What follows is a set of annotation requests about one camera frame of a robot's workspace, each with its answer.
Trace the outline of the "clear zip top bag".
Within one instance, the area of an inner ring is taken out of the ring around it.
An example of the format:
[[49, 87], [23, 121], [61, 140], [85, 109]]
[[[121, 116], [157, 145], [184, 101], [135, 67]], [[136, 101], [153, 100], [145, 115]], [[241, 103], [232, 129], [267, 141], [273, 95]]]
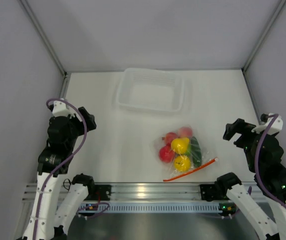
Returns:
[[167, 131], [151, 144], [163, 166], [163, 182], [168, 183], [196, 173], [218, 161], [189, 125]]

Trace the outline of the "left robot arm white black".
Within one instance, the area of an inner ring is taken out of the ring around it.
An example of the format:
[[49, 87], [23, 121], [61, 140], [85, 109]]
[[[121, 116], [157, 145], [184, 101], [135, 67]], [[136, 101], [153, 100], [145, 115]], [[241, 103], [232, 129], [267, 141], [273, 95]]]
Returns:
[[74, 176], [62, 203], [58, 203], [61, 187], [74, 157], [74, 146], [80, 136], [95, 130], [95, 117], [84, 107], [77, 117], [66, 107], [50, 106], [46, 147], [38, 158], [37, 190], [23, 240], [65, 240], [74, 216], [83, 200], [96, 193], [95, 182], [83, 173]]

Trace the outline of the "green fake cucumber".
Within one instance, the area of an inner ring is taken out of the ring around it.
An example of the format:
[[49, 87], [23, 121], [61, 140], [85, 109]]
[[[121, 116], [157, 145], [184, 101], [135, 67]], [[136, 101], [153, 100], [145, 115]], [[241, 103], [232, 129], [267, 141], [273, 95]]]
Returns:
[[194, 136], [191, 138], [190, 150], [194, 167], [200, 167], [202, 165], [202, 153], [198, 140]]

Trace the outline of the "yellow fake apple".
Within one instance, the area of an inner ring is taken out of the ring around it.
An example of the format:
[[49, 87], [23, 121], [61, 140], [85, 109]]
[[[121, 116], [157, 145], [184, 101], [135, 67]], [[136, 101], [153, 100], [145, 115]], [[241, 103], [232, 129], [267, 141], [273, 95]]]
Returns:
[[179, 155], [174, 159], [174, 167], [181, 173], [186, 172], [191, 167], [191, 160], [186, 155]]

